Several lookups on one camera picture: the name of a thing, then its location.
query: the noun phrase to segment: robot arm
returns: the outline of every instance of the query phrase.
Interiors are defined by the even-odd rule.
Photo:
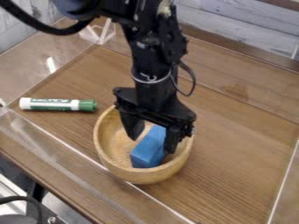
[[[144,130],[146,121],[166,127],[164,151],[175,153],[178,143],[192,136],[192,124],[196,120],[195,113],[178,99],[176,93],[182,92],[178,88],[178,67],[190,72],[194,87],[196,80],[192,70],[182,62],[182,57],[187,53],[187,38],[179,27],[174,1],[52,1],[60,12],[79,20],[83,26],[99,16],[112,18],[114,22],[122,24],[127,43],[132,49],[135,81],[135,88],[116,87],[114,91],[126,132],[136,140]],[[34,24],[31,23],[34,18],[30,19],[10,0],[0,0],[0,6],[28,25]],[[38,24],[35,28],[43,27],[44,32],[59,35],[66,33],[39,24],[36,20],[34,22]]]

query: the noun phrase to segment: wooden bowl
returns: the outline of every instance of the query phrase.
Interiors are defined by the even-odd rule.
[[[119,112],[111,107],[98,119],[94,131],[94,140],[103,165],[124,181],[134,184],[148,185],[167,180],[186,164],[192,150],[194,137],[186,137],[179,144],[176,153],[170,155],[163,164],[150,169],[132,167],[130,153],[151,129],[152,124],[146,124],[143,135],[132,141],[126,133]]]

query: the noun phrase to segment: marker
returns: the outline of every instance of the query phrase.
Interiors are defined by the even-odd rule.
[[[34,99],[22,98],[20,109],[30,110],[60,110],[95,112],[98,103],[94,100],[63,100],[63,99]]]

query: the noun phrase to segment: wooden table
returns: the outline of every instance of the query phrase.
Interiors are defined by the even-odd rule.
[[[11,105],[18,115],[51,134],[43,132],[42,138],[52,140],[59,167],[67,167],[76,178],[52,169],[7,136],[0,136],[2,153],[95,223],[267,223],[299,125],[200,85],[191,98],[182,98],[199,115],[191,158],[182,171],[160,184],[134,188],[100,169],[94,126],[114,104],[112,88],[134,85],[130,67],[130,57],[94,46],[24,94],[94,98],[99,103],[95,114],[24,112],[18,101]],[[180,79],[180,85],[187,89],[191,83]]]

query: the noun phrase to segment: blue block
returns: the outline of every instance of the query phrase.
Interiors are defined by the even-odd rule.
[[[135,168],[154,168],[166,158],[164,153],[166,128],[154,126],[144,139],[131,151],[131,161]]]

